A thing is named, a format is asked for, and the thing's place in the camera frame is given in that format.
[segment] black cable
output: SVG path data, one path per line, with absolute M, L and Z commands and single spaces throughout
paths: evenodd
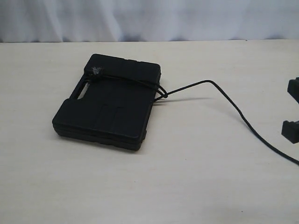
M 188 85 L 188 86 L 185 86 L 185 87 L 182 87 L 182 88 L 179 88 L 179 89 L 176 89 L 176 90 L 173 90 L 171 92 L 168 92 L 166 96 L 169 96 L 173 93 L 176 93 L 176 92 L 179 92 L 179 91 L 182 91 L 182 90 L 185 90 L 185 89 L 188 89 L 190 87 L 193 87 L 193 86 L 196 86 L 196 85 L 199 85 L 199 84 L 203 84 L 203 83 L 211 83 L 213 86 L 215 86 L 219 92 L 221 92 L 221 94 L 233 105 L 233 107 L 238 111 L 238 113 L 240 114 L 241 118 L 243 119 L 243 121 L 247 124 L 247 126 L 249 127 L 249 129 L 252 131 L 252 133 L 262 142 L 264 143 L 267 147 L 269 147 L 273 152 L 277 153 L 278 155 L 284 157 L 285 159 L 287 159 L 288 161 L 291 161 L 293 163 L 295 163 L 297 166 L 299 166 L 299 161 L 288 156 L 287 154 L 284 154 L 283 152 L 281 152 L 280 150 L 278 150 L 277 148 L 275 148 L 273 145 L 271 145 L 269 142 L 267 142 L 259 133 L 256 132 L 256 130 L 252 127 L 252 125 L 247 121 L 247 119 L 244 117 L 242 111 L 238 108 L 238 106 L 232 101 L 232 99 L 225 93 L 225 91 L 220 88 L 219 85 L 217 85 L 214 81 L 212 80 L 203 80 L 203 81 L 200 81 L 200 82 L 197 82 L 197 83 L 193 83 L 191 85 Z M 156 98 L 154 100 L 154 102 L 160 100 L 164 98 L 164 95 Z

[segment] black case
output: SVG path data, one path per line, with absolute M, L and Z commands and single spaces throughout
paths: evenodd
M 88 82 L 88 73 L 100 67 L 119 77 L 157 84 L 161 76 L 158 64 L 92 55 L 70 98 L 55 115 L 53 127 L 64 137 L 138 150 L 145 138 L 156 91 L 134 82 L 103 78 L 90 83 L 78 99 Z

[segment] wooden table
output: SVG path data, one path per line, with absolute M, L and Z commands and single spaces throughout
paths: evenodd
M 1 224 L 298 224 L 299 167 L 210 84 L 152 110 L 140 151 L 63 139 L 51 120 L 93 53 L 158 63 L 168 91 L 211 79 L 256 130 L 299 120 L 299 41 L 0 44 Z

